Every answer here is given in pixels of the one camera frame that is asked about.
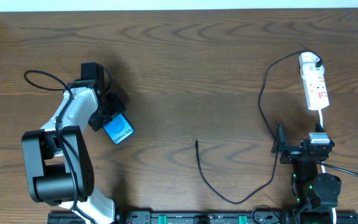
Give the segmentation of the blue Samsung Galaxy smartphone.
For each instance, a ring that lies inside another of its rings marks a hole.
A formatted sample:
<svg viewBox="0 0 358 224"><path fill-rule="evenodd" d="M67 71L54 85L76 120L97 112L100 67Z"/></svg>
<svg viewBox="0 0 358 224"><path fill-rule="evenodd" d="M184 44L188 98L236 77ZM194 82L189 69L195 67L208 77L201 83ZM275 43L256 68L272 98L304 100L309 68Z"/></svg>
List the blue Samsung Galaxy smartphone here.
<svg viewBox="0 0 358 224"><path fill-rule="evenodd" d="M112 121L104 124L103 129L114 144L120 144L134 133L134 128L124 114L119 114Z"/></svg>

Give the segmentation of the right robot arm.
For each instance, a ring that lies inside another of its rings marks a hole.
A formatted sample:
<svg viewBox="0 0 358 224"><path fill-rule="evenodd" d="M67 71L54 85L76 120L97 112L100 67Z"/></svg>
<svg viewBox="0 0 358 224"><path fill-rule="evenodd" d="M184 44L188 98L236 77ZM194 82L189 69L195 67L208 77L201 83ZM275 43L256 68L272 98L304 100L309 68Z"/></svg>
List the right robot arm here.
<svg viewBox="0 0 358 224"><path fill-rule="evenodd" d="M341 192L341 179L319 171L334 147L334 142L320 124L309 133L299 146L288 146L282 124L277 125L277 135L272 152L280 155L281 164L291 164L291 191L298 206L281 214L281 223L329 223L337 222L335 208Z"/></svg>

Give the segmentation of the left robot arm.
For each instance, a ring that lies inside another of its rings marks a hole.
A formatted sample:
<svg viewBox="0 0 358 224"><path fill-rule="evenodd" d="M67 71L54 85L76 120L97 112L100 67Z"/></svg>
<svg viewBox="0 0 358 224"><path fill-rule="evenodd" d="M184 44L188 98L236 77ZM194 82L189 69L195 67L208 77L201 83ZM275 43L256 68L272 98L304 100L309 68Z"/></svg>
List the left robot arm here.
<svg viewBox="0 0 358 224"><path fill-rule="evenodd" d="M63 100L54 115L21 139L32 200L68 209L85 223L125 223L114 200L95 186L83 138L88 126L103 129L114 144L134 133L125 105L104 82L110 74L96 62L81 64L81 77L60 89Z"/></svg>

